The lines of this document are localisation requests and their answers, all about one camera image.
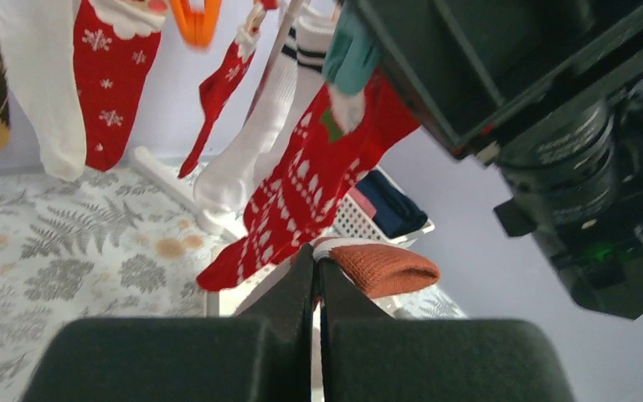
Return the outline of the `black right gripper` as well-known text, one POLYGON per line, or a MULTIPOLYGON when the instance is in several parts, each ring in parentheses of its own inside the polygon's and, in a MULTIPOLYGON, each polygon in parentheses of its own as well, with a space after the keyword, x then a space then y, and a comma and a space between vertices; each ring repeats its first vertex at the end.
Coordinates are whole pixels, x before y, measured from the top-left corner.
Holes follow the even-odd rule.
POLYGON ((499 163, 494 213, 531 235, 580 307, 643 315, 643 1, 356 1, 383 68, 453 157, 499 163))

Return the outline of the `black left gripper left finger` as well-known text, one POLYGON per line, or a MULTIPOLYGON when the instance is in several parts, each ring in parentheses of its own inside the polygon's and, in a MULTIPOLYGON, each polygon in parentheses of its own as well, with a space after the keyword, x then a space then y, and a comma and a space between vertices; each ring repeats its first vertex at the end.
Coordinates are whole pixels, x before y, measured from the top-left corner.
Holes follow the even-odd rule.
POLYGON ((236 317, 87 317, 52 339, 26 401, 308 401, 312 248, 236 317))

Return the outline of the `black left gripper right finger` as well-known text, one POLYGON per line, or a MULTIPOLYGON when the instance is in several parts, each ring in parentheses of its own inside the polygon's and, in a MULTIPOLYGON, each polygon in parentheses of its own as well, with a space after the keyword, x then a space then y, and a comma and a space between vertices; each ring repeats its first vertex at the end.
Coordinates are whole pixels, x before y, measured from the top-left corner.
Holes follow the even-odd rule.
POLYGON ((325 258, 317 266, 329 401, 570 401, 544 333, 513 319, 395 319, 325 258))

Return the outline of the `brown striped sock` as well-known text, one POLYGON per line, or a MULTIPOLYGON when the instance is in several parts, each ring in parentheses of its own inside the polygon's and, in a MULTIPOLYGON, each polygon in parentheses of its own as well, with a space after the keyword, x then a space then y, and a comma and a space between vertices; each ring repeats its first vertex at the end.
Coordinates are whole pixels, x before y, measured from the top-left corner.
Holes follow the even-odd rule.
POLYGON ((434 262, 397 245, 346 237, 322 237, 311 245, 315 259, 336 262, 371 299, 420 291, 440 279, 434 262))

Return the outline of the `teal clothes clip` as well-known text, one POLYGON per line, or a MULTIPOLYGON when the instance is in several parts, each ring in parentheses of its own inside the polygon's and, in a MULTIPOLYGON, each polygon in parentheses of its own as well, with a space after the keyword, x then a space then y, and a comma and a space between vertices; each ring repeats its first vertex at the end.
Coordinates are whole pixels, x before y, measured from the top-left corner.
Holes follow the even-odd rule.
POLYGON ((383 50, 349 1, 341 5, 336 22, 322 74, 342 94, 356 95, 371 79, 383 50))

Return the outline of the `red dotted sock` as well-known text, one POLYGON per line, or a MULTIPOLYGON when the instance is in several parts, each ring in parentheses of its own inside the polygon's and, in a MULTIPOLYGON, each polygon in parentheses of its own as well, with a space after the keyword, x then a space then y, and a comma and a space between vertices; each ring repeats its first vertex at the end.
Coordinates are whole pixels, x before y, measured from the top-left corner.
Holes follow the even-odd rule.
POLYGON ((292 132, 282 175, 280 262, 332 226, 343 196, 419 127, 384 75, 352 96, 324 84, 292 132))

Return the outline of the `orange clothes clip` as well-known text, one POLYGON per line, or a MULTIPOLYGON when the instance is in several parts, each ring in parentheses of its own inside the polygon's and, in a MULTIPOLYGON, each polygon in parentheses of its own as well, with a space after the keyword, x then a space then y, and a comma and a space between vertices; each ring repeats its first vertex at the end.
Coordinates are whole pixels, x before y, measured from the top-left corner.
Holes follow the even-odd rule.
POLYGON ((203 10, 191 9, 189 1, 170 0, 170 9, 183 41, 206 49, 213 40, 219 21, 221 0, 204 0, 203 10))

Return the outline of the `white sock with black stripes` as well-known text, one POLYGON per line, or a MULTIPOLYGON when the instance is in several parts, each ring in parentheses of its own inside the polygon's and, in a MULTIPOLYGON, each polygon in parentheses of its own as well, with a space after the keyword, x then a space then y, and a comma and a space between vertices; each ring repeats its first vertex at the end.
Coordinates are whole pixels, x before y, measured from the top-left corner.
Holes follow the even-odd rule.
POLYGON ((195 180, 193 197, 198 209, 230 214, 244 208, 256 189, 255 164, 280 134, 295 88, 296 29, 292 27, 240 133, 195 180))

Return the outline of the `dark navy folded cloth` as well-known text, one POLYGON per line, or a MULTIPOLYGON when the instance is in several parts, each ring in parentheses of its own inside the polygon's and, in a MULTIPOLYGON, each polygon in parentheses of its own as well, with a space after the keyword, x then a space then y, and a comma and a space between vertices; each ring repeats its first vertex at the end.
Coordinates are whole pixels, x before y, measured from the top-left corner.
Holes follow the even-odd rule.
POLYGON ((377 210, 373 222, 389 239, 419 230, 428 220, 427 214, 379 170, 369 172, 355 188, 373 203, 377 210))

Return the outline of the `white basket with dark clothes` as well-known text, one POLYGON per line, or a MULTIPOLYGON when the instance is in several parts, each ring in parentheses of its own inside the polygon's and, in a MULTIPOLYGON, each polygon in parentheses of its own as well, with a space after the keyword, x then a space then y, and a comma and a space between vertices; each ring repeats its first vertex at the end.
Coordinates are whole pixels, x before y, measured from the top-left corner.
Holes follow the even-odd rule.
POLYGON ((435 230, 435 223, 380 167, 342 198, 332 224, 339 234, 402 247, 435 230))

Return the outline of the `pink folded cloth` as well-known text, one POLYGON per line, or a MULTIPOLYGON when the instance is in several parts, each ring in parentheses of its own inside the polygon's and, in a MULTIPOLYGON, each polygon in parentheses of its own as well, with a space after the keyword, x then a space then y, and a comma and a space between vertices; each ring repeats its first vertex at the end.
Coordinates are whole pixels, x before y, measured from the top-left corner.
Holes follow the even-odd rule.
POLYGON ((373 219, 377 210, 373 203, 357 188, 350 188, 347 195, 356 203, 356 205, 370 218, 373 219))

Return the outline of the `floral patterned table mat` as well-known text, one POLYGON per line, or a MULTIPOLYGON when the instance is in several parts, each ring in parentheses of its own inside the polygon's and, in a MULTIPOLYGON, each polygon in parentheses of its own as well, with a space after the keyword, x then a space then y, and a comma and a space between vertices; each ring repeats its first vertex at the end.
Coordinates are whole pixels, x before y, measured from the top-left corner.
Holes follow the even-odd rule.
POLYGON ((224 246, 130 168, 69 183, 0 176, 0 401, 17 401, 65 323, 85 316, 228 316, 269 275, 205 296, 224 246))

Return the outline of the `red white hanging sock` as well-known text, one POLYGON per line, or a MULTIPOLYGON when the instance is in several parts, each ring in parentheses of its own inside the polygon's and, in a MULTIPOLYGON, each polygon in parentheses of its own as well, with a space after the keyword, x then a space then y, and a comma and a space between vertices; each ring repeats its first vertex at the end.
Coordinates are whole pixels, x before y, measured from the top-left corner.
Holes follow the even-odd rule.
POLYGON ((74 26, 74 69, 87 167, 104 172, 122 159, 167 10, 164 1, 81 2, 74 26))

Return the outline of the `silver drying rack frame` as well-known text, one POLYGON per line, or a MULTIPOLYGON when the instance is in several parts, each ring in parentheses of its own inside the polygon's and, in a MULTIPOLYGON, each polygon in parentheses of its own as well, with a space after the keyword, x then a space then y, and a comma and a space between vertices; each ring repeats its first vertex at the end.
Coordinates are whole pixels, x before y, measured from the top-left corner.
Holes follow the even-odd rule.
MULTIPOLYGON (((307 5, 305 1, 289 1, 282 4, 279 31, 244 123, 248 120, 255 107, 257 98, 265 85, 266 76, 271 71, 276 58, 285 45, 286 36, 297 12, 305 5, 307 5)), ((230 214, 215 214, 208 210, 198 209, 193 197, 193 185, 197 178, 194 180, 193 185, 187 185, 185 178, 178 178, 178 173, 174 173, 173 170, 159 162, 145 147, 137 147, 131 152, 131 164, 140 174, 154 182, 166 195, 191 212, 198 223, 198 227, 203 232, 212 236, 219 236, 229 242, 234 242, 246 235, 246 228, 238 220, 239 213, 243 209, 230 214)))

